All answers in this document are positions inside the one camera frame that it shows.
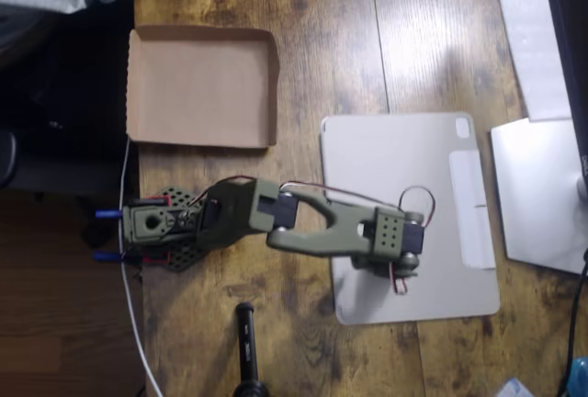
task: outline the cardboard tray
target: cardboard tray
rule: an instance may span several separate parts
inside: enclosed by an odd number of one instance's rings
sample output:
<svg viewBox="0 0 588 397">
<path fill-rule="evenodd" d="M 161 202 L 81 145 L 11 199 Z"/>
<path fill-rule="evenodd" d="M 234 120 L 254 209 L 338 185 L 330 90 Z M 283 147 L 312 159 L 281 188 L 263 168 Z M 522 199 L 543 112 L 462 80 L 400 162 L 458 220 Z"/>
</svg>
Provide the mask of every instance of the cardboard tray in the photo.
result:
<svg viewBox="0 0 588 397">
<path fill-rule="evenodd" d="M 271 33 L 141 26 L 130 34 L 127 133 L 136 142 L 276 144 L 279 59 Z"/>
</svg>

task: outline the black wire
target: black wire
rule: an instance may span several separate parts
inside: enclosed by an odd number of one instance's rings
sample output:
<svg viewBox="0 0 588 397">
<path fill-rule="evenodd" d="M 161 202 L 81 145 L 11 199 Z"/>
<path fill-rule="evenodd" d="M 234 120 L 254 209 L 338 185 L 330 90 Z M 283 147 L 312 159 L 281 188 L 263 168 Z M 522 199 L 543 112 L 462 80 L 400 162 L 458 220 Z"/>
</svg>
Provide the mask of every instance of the black wire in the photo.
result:
<svg viewBox="0 0 588 397">
<path fill-rule="evenodd" d="M 580 295 L 582 294 L 582 285 L 588 274 L 588 250 L 584 253 L 584 268 L 580 275 L 580 282 L 578 283 L 578 289 L 573 297 L 571 304 L 571 319 L 570 319 L 570 338 L 568 339 L 568 364 L 566 365 L 566 372 L 561 378 L 560 388 L 558 389 L 558 397 L 564 394 L 568 386 L 568 380 L 570 379 L 571 363 L 573 362 L 573 341 L 576 334 L 576 318 L 578 317 L 578 304 L 580 303 Z"/>
<path fill-rule="evenodd" d="M 145 385 L 143 385 L 143 386 L 141 387 L 141 389 L 139 390 L 139 392 L 137 392 L 137 393 L 135 394 L 135 397 L 141 397 L 141 396 L 142 396 L 144 393 L 145 393 Z"/>
</svg>

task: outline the paper sheet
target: paper sheet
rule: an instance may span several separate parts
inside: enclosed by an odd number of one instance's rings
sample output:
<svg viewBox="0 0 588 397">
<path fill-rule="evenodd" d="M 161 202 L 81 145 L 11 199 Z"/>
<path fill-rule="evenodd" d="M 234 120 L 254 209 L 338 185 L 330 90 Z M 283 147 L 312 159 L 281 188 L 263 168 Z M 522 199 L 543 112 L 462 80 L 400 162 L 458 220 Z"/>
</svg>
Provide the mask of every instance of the paper sheet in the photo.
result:
<svg viewBox="0 0 588 397">
<path fill-rule="evenodd" d="M 514 68 L 532 121 L 568 119 L 570 101 L 549 0 L 500 0 Z"/>
<path fill-rule="evenodd" d="M 455 151 L 449 155 L 449 165 L 463 263 L 470 268 L 496 268 L 480 152 Z"/>
</svg>

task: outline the black cylinder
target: black cylinder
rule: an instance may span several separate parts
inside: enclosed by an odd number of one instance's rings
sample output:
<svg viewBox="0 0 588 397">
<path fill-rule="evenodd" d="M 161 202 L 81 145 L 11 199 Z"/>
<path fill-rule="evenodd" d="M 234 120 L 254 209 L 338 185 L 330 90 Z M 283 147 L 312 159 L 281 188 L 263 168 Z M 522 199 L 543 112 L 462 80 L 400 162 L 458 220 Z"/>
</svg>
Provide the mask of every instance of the black cylinder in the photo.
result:
<svg viewBox="0 0 588 397">
<path fill-rule="evenodd" d="M 257 380 L 257 354 L 255 353 L 254 307 L 249 302 L 237 305 L 239 327 L 239 359 L 241 381 Z"/>
</svg>

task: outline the wood grain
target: wood grain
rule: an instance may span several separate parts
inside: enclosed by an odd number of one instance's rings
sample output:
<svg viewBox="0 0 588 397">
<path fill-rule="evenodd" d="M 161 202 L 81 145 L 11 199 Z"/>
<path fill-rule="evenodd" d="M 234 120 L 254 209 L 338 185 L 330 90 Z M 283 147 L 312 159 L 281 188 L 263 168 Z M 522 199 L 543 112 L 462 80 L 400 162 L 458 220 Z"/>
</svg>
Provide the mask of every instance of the wood grain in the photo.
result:
<svg viewBox="0 0 588 397">
<path fill-rule="evenodd" d="M 501 309 L 418 323 L 427 395 L 491 395 L 516 376 L 554 395 L 576 278 L 506 260 L 489 131 L 523 115 L 498 0 L 376 0 L 392 112 L 465 110 L 476 125 Z M 576 353 L 585 353 L 584 298 Z"/>
<path fill-rule="evenodd" d="M 135 395 L 145 377 L 120 268 L 93 261 L 84 215 L 67 198 L 3 190 L 0 201 L 2 394 Z M 130 287 L 141 319 L 140 285 Z"/>
<path fill-rule="evenodd" d="M 281 61 L 276 147 L 142 145 L 143 195 L 243 173 L 321 181 L 322 118 L 388 110 L 373 0 L 136 0 L 136 17 L 269 29 Z M 253 237 L 180 275 L 146 273 L 147 351 L 165 395 L 231 395 L 240 301 L 255 306 L 259 370 L 273 395 L 423 394 L 413 323 L 343 327 L 328 261 L 270 251 Z"/>
<path fill-rule="evenodd" d="M 321 180 L 325 116 L 465 110 L 481 148 L 501 288 L 492 317 L 343 327 L 325 261 L 247 238 L 183 274 L 146 273 L 146 345 L 165 395 L 231 394 L 239 301 L 256 307 L 260 373 L 275 395 L 489 395 L 511 376 L 535 395 L 554 393 L 574 278 L 504 256 L 488 132 L 524 111 L 498 0 L 136 0 L 136 19 L 270 29 L 282 65 L 276 147 L 142 145 L 143 195 L 242 173 Z M 579 328 L 586 299 L 581 310 Z M 579 331 L 577 352 L 587 344 Z"/>
</svg>

